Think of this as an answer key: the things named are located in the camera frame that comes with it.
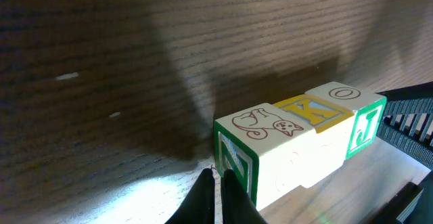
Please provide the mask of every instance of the white surface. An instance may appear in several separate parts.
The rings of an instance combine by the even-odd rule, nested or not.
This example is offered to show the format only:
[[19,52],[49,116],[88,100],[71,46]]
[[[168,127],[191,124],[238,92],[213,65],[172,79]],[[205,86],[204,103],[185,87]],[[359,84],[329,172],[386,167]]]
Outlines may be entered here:
[[319,147],[309,165],[311,174],[303,178],[303,187],[312,187],[343,165],[354,122],[355,116],[351,116],[317,134]]
[[121,112],[115,112],[111,115],[109,115],[110,118],[115,117],[115,116],[119,116]]
[[[340,95],[342,98],[344,98],[344,95],[346,96],[346,99],[336,99],[334,97],[331,97],[329,93],[333,91],[334,93],[337,93],[339,90],[337,88],[350,88],[353,89],[353,94],[349,95],[347,91],[341,91]],[[354,97],[357,93],[357,91],[360,91],[361,94],[353,99],[348,99],[351,97]],[[357,89],[355,87],[351,87],[348,85],[344,85],[342,83],[337,82],[329,82],[327,84],[315,87],[314,89],[310,89],[309,91],[305,92],[306,95],[314,95],[316,97],[319,97],[321,99],[324,99],[326,101],[329,101],[335,105],[341,106],[343,108],[346,108],[347,110],[350,110],[352,112],[357,112],[361,108],[364,108],[365,106],[368,106],[369,104],[372,104],[379,99],[382,99],[384,96],[378,95],[376,93],[370,92],[370,91],[363,91],[361,89]]]
[[70,73],[70,74],[63,74],[63,75],[57,76],[55,79],[58,80],[58,81],[60,81],[60,80],[65,80],[65,79],[73,79],[73,78],[76,78],[76,77],[78,77],[78,73],[77,72],[73,72],[73,73]]
[[316,132],[302,119],[265,103],[216,121],[258,155],[258,210],[299,186],[300,178],[308,175]]

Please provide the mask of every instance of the alphabet block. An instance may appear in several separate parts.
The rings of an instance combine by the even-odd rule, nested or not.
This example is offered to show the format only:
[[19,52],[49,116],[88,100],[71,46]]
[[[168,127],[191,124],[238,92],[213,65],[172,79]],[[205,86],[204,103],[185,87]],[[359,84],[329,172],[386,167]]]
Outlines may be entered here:
[[346,159],[373,142],[385,108],[386,97],[337,82],[324,84],[305,93],[346,108],[355,114]]
[[301,118],[317,132],[303,187],[313,186],[343,165],[355,121],[352,112],[311,95],[299,95],[274,106]]
[[313,157],[316,132],[265,103],[214,122],[216,169],[233,169],[260,210],[299,186]]

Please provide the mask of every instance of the wood grain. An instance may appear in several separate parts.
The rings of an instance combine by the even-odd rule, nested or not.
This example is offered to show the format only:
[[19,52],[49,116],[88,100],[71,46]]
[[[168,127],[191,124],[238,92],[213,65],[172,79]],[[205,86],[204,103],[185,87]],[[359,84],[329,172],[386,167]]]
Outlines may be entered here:
[[[214,118],[331,80],[371,91],[431,81],[432,8],[1,0],[0,222],[163,222],[212,164]],[[265,216],[296,220],[283,212]]]

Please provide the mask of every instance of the yellow block border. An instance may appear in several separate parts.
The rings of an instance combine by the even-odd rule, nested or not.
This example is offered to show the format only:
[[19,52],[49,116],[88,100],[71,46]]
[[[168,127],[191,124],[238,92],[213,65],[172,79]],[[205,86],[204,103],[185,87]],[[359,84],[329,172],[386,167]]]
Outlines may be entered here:
[[320,99],[318,97],[315,97],[313,95],[305,95],[305,94],[303,94],[303,95],[297,95],[295,97],[292,97],[292,98],[285,99],[283,101],[277,102],[277,103],[275,103],[273,105],[275,107],[278,107],[279,109],[283,110],[282,107],[284,107],[286,105],[289,105],[289,104],[293,104],[294,102],[296,102],[296,101],[298,101],[300,99],[311,99],[314,102],[319,102],[320,104],[323,104],[323,105],[325,105],[325,106],[327,106],[329,108],[335,109],[335,110],[337,110],[337,111],[339,111],[339,112],[342,113],[342,115],[340,115],[339,117],[337,117],[335,119],[332,119],[332,120],[329,120],[329,122],[325,122],[323,125],[315,127],[316,133],[321,133],[324,130],[333,127],[334,125],[337,125],[338,123],[343,122],[347,118],[350,118],[351,116],[354,116],[354,114],[351,111],[349,111],[347,109],[344,109],[341,106],[337,106],[337,105],[335,105],[335,104],[333,104],[331,102],[325,101],[324,99]]

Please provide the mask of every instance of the block face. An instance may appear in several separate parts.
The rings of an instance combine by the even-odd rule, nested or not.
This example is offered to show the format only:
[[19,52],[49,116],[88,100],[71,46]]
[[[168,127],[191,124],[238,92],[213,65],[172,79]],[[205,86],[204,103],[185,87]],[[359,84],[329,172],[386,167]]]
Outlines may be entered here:
[[312,187],[320,180],[339,169],[346,159],[348,143],[350,141],[355,116],[334,125],[332,128],[317,134],[317,151],[311,168],[308,172],[313,174],[307,175],[301,185],[303,187]]
[[314,130],[293,114],[264,103],[216,120],[258,156]]
[[223,176],[225,170],[233,169],[251,201],[256,204],[257,154],[217,122],[214,122],[214,142],[215,168],[219,175]]
[[285,99],[274,106],[303,119],[318,133],[353,116],[352,112],[312,95]]
[[299,95],[274,104],[309,123],[317,132],[306,164],[311,173],[302,178],[303,187],[311,187],[343,165],[355,116],[352,112],[312,95]]
[[330,82],[305,92],[346,108],[355,114],[346,159],[373,142],[386,104],[386,97],[342,83]]
[[355,124],[350,137],[346,159],[354,156],[367,147],[376,136],[382,114],[384,113],[386,98],[368,105],[357,112]]
[[312,126],[271,104],[248,108],[214,122],[216,169],[233,169],[260,210],[300,185],[315,137]]
[[385,98],[382,95],[360,90],[337,82],[329,82],[319,87],[315,87],[314,89],[305,92],[305,94],[319,97],[337,106],[346,108],[351,112],[358,111],[369,104]]

